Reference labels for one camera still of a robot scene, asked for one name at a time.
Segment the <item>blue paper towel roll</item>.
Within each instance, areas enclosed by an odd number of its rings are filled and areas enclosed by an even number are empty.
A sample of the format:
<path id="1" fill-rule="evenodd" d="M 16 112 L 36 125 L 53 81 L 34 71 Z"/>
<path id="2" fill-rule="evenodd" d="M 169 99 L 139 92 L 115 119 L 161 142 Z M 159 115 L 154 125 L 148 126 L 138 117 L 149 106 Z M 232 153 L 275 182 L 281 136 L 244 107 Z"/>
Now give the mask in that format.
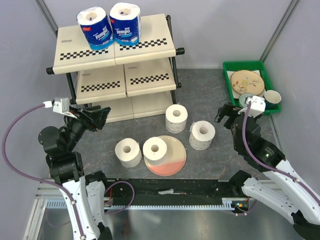
<path id="1" fill-rule="evenodd" d="M 141 10 L 131 3 L 116 3 L 110 10 L 109 19 L 115 41 L 119 45 L 134 46 L 141 37 Z"/>

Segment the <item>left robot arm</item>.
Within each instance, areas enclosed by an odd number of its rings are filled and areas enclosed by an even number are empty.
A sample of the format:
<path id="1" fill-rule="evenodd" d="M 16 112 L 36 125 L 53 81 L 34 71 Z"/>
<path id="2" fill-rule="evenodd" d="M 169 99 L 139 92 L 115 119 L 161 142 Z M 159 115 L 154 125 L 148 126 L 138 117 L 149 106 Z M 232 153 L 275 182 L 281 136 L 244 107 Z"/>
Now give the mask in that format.
<path id="1" fill-rule="evenodd" d="M 110 107 L 100 105 L 71 107 L 64 126 L 45 127 L 38 135 L 49 174 L 66 203 L 75 240 L 113 238 L 104 221 L 104 196 L 110 191 L 106 176 L 102 171 L 85 175 L 82 156 L 74 151 L 85 131 L 96 132 L 104 127 L 110 111 Z"/>

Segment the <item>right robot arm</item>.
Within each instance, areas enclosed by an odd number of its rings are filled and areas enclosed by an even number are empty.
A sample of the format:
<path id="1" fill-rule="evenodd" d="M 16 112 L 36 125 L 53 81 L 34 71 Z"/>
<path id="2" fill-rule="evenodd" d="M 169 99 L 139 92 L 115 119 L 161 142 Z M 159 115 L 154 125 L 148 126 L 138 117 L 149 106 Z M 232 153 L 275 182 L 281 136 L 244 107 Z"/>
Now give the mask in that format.
<path id="1" fill-rule="evenodd" d="M 232 135 L 233 148 L 247 163 L 272 180 L 282 191 L 279 194 L 250 174 L 238 171 L 229 184 L 235 197 L 245 194 L 263 203 L 288 220 L 305 240 L 320 238 L 320 196 L 299 176 L 280 149 L 261 136 L 257 119 L 263 111 L 253 114 L 256 103 L 239 108 L 230 102 L 218 109 L 214 119 L 219 123 L 225 116 L 224 127 Z"/>

